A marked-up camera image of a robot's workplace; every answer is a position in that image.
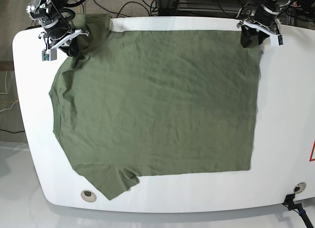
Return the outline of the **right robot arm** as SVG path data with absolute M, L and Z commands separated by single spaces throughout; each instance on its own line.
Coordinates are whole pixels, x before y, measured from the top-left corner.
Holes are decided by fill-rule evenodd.
M 72 24 L 76 13 L 73 7 L 80 6 L 80 2 L 73 4 L 69 0 L 31 0 L 26 7 L 30 19 L 37 21 L 44 29 L 38 38 L 43 42 L 42 60 L 57 59 L 57 50 L 60 49 L 69 57 L 79 54 L 77 36 L 85 34 Z

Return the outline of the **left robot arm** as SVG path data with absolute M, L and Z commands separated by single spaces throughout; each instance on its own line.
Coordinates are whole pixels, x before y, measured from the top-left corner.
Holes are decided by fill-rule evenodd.
M 248 18 L 239 22 L 241 28 L 241 45 L 243 48 L 261 45 L 267 38 L 273 46 L 284 44 L 283 35 L 280 32 L 281 8 L 287 7 L 291 0 L 265 0 L 262 4 L 256 5 Z

